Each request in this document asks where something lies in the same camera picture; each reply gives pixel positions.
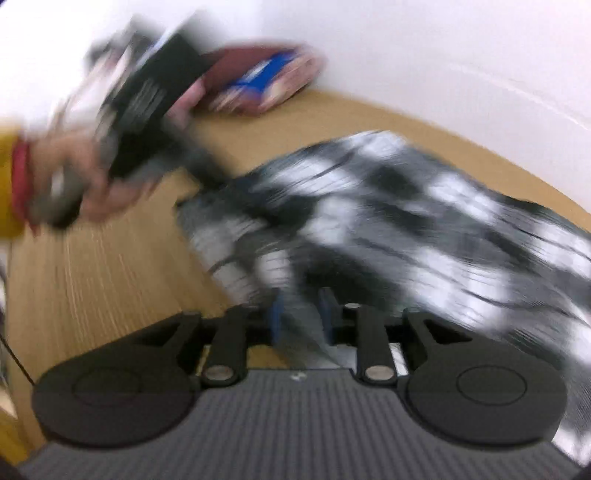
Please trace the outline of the person left hand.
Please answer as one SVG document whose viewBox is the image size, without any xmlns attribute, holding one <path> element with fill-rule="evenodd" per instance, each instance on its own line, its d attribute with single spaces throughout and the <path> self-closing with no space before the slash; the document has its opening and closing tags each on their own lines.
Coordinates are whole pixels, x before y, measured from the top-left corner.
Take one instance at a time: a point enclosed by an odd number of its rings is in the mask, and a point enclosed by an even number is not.
<svg viewBox="0 0 591 480">
<path fill-rule="evenodd" d="M 101 160 L 98 141 L 85 129 L 62 131 L 31 141 L 29 170 L 33 199 L 27 207 L 30 222 L 39 225 L 41 200 L 50 195 L 53 178 L 70 168 L 85 187 L 79 215 L 83 220 L 102 222 L 123 213 L 143 198 L 149 197 L 159 184 L 157 179 L 142 182 L 110 180 Z"/>
</svg>

